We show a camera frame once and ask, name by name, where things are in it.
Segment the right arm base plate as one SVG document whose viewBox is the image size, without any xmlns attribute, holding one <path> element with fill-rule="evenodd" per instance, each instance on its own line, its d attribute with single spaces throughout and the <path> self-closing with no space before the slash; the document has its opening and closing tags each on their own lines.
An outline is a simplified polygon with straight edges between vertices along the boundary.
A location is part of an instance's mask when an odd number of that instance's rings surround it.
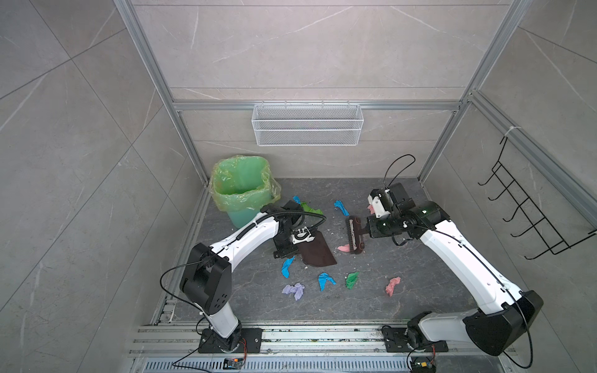
<svg viewBox="0 0 597 373">
<path fill-rule="evenodd" d="M 386 351 L 389 353 L 407 353 L 411 351 L 448 352 L 445 341 L 430 342 L 414 329 L 384 325 L 380 329 Z"/>
</svg>

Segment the brown cartoon face brush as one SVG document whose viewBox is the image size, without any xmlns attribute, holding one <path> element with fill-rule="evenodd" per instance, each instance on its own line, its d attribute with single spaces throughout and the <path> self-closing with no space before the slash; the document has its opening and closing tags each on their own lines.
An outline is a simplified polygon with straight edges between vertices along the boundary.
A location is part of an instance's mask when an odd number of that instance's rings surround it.
<svg viewBox="0 0 597 373">
<path fill-rule="evenodd" d="M 362 219 L 350 215 L 346 219 L 349 239 L 349 253 L 361 254 L 365 249 L 365 236 L 370 233 L 368 222 L 363 223 Z"/>
</svg>

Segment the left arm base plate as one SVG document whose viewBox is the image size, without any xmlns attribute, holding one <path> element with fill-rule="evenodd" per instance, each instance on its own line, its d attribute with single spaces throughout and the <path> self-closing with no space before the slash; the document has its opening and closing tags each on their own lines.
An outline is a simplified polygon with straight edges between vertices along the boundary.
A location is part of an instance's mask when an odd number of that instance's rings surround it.
<svg viewBox="0 0 597 373">
<path fill-rule="evenodd" d="M 260 328 L 241 328 L 230 337 L 219 336 L 212 329 L 203 329 L 198 347 L 199 354 L 243 353 L 257 354 L 261 351 L 263 330 Z"/>
</svg>

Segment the dark brown dustpan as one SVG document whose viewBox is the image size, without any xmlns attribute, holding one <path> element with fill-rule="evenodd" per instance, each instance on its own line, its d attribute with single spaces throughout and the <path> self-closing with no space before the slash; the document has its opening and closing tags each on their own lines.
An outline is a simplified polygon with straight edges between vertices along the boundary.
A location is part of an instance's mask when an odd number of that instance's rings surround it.
<svg viewBox="0 0 597 373">
<path fill-rule="evenodd" d="M 300 255 L 303 263 L 307 266 L 329 267 L 336 265 L 337 261 L 331 253 L 323 234 L 318 231 L 313 234 L 315 236 L 314 241 L 302 242 L 296 245 L 298 247 L 296 255 Z"/>
</svg>

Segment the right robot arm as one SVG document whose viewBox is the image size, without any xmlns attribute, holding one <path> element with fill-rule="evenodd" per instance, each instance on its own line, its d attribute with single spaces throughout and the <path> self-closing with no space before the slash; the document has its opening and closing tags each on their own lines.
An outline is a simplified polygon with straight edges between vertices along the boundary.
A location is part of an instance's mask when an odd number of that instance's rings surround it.
<svg viewBox="0 0 597 373">
<path fill-rule="evenodd" d="M 366 231 L 373 239 L 408 234 L 431 249 L 462 282 L 477 307 L 466 312 L 423 312 L 407 324 L 410 348 L 420 350 L 440 341 L 473 343 L 499 356 L 530 326 L 544 305 L 535 291 L 524 292 L 491 265 L 435 202 L 417 205 L 401 184 L 374 189 L 368 196 L 373 212 Z"/>
</svg>

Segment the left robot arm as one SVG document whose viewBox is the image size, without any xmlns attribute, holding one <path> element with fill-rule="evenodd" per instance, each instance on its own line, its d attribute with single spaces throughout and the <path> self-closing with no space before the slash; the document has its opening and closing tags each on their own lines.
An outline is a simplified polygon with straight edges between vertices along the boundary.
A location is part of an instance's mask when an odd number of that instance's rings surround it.
<svg viewBox="0 0 597 373">
<path fill-rule="evenodd" d="M 197 244 L 190 253 L 180 280 L 180 291 L 198 307 L 219 337 L 237 334 L 240 321 L 229 305 L 233 272 L 263 243 L 278 237 L 291 243 L 291 228 L 304 210 L 292 200 L 283 207 L 267 205 L 247 224 L 211 245 Z"/>
</svg>

